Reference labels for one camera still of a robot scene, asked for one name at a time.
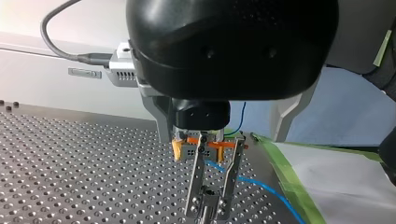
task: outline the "screw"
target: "screw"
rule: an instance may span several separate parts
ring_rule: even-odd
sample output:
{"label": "screw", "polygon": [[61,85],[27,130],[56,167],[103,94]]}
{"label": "screw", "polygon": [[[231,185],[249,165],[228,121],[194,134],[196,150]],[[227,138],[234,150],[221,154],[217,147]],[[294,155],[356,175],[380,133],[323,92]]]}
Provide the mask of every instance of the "screw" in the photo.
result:
{"label": "screw", "polygon": [[207,141],[207,137],[206,137],[206,136],[202,136],[202,137],[201,137],[201,142],[202,142],[202,143],[205,143],[206,141]]}
{"label": "screw", "polygon": [[220,208],[220,209],[218,210],[218,214],[220,214],[220,215],[223,216],[223,215],[225,214],[224,209]]}
{"label": "screw", "polygon": [[221,207],[227,206],[227,202],[225,200],[220,200]]}
{"label": "screw", "polygon": [[198,208],[196,206],[192,206],[190,209],[193,213],[197,213],[198,212]]}
{"label": "screw", "polygon": [[192,202],[195,204],[199,204],[201,201],[199,200],[199,198],[193,198]]}

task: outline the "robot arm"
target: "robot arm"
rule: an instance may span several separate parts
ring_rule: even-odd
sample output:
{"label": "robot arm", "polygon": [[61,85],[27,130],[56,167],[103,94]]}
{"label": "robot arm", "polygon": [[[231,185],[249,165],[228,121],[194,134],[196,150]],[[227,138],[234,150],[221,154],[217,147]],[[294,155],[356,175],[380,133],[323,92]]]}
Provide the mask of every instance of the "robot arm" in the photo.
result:
{"label": "robot arm", "polygon": [[[55,9],[49,19],[76,2]],[[68,59],[49,41],[49,19],[43,38]],[[126,20],[130,41],[111,58],[71,56],[108,67],[117,86],[139,88],[161,140],[172,141],[175,159],[194,160],[186,216],[202,224],[226,220],[246,147],[243,136],[222,141],[229,101],[284,99],[308,89],[335,35],[337,1],[129,0]],[[203,186],[205,161],[222,162],[227,147],[233,157],[223,189]]]}

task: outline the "black cable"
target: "black cable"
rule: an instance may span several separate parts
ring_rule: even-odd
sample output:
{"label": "black cable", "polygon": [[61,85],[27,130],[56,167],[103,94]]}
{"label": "black cable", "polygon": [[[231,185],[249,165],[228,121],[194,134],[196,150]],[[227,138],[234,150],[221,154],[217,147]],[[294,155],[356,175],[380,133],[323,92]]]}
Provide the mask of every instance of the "black cable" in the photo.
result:
{"label": "black cable", "polygon": [[70,61],[80,62],[80,63],[87,63],[91,65],[108,66],[112,54],[106,54],[106,53],[69,54],[61,49],[58,49],[50,40],[47,31],[47,25],[49,21],[63,10],[65,10],[70,6],[73,6],[75,3],[79,1],[80,0],[70,0],[53,9],[40,24],[41,36],[43,37],[43,40],[46,43],[46,45],[49,47],[49,49],[52,50],[52,52],[54,52],[56,55],[60,56],[61,58]]}

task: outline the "white paper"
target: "white paper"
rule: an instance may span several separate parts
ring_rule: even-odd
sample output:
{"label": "white paper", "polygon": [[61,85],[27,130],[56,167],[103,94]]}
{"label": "white paper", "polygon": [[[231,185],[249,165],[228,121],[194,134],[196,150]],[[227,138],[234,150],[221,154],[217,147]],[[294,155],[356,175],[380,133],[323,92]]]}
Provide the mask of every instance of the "white paper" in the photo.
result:
{"label": "white paper", "polygon": [[396,187],[379,162],[352,153],[276,145],[327,223],[396,223]]}

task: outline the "green tape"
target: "green tape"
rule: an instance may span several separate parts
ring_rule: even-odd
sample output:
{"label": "green tape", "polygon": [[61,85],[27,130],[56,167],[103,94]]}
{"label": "green tape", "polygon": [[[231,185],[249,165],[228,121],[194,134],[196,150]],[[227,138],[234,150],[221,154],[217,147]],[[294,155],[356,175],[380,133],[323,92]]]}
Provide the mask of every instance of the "green tape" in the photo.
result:
{"label": "green tape", "polygon": [[314,201],[279,148],[266,137],[257,134],[253,134],[253,136],[262,143],[263,148],[269,155],[270,162],[279,178],[280,187],[294,209],[307,223],[325,224],[326,221]]}
{"label": "green tape", "polygon": [[392,31],[388,30],[387,34],[385,35],[384,41],[382,42],[381,48],[379,49],[378,53],[376,54],[375,60],[373,65],[379,67],[381,66],[382,59],[384,58],[385,51],[387,50],[388,42],[392,35]]}

